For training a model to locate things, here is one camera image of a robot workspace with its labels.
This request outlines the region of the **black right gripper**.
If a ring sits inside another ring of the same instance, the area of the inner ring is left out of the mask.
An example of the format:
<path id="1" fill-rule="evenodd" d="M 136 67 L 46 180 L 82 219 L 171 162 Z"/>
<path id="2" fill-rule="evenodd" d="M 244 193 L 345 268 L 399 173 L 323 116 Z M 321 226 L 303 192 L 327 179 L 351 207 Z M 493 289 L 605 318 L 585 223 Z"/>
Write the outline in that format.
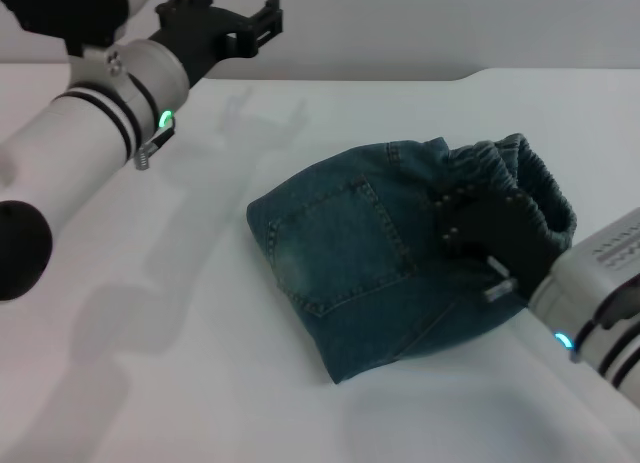
<path id="1" fill-rule="evenodd" d="M 458 188 L 440 196 L 434 209 L 446 254 L 488 264 L 522 298 L 533 295 L 565 251 L 520 190 Z"/>

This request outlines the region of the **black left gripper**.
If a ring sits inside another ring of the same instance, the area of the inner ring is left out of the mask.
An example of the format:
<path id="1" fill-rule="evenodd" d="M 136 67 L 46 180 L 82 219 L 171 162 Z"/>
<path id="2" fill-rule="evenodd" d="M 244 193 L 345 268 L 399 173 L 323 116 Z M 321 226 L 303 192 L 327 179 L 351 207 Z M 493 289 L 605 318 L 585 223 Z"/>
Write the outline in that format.
<path id="1" fill-rule="evenodd" d="M 150 40 L 168 49 L 190 88 L 221 61 L 252 58 L 283 32 L 281 0 L 266 0 L 250 17 L 217 7 L 214 0 L 167 0 L 156 6 L 160 29 Z"/>

